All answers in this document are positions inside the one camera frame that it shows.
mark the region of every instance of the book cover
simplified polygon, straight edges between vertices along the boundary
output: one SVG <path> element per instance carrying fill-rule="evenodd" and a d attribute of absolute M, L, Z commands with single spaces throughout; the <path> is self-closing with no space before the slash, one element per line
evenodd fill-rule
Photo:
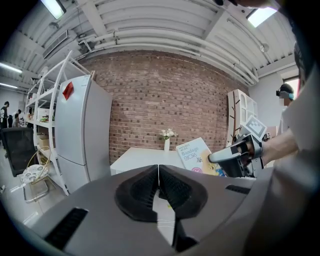
<path fill-rule="evenodd" d="M 185 169 L 208 175 L 225 176 L 219 164 L 209 162 L 208 155 L 211 151 L 201 137 L 176 146 L 175 150 Z"/>

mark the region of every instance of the white refrigerator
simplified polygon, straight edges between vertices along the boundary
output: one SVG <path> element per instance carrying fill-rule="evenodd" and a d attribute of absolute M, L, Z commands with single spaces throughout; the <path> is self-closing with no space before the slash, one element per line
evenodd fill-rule
<path fill-rule="evenodd" d="M 72 82 L 69 98 L 63 95 Z M 112 96 L 84 75 L 61 84 L 55 110 L 58 164 L 69 193 L 110 176 L 109 126 Z"/>

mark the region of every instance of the vase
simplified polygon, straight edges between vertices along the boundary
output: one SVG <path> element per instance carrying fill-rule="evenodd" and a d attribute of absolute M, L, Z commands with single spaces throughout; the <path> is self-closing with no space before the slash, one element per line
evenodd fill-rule
<path fill-rule="evenodd" d="M 164 140 L 164 152 L 169 152 L 170 148 L 170 138 Z"/>

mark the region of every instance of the brick wall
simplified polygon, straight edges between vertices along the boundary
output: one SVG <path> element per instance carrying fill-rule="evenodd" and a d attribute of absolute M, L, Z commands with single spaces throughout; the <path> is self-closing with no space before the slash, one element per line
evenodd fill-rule
<path fill-rule="evenodd" d="M 130 147 L 163 149 L 160 130 L 178 133 L 170 149 L 202 137 L 211 151 L 227 136 L 227 93 L 248 89 L 201 61 L 158 51 L 124 51 L 81 62 L 96 71 L 96 82 L 113 96 L 110 161 Z"/>

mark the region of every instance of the robotic arm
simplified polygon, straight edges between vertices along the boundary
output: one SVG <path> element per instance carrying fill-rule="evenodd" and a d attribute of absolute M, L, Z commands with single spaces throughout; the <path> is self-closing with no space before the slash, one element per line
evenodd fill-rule
<path fill-rule="evenodd" d="M 266 130 L 265 125 L 251 116 L 245 125 L 241 125 L 234 144 L 209 154 L 209 162 L 218 163 L 229 177 L 257 177 L 259 170 L 264 168 L 261 155 Z M 248 144 L 252 145 L 253 153 L 249 152 Z"/>

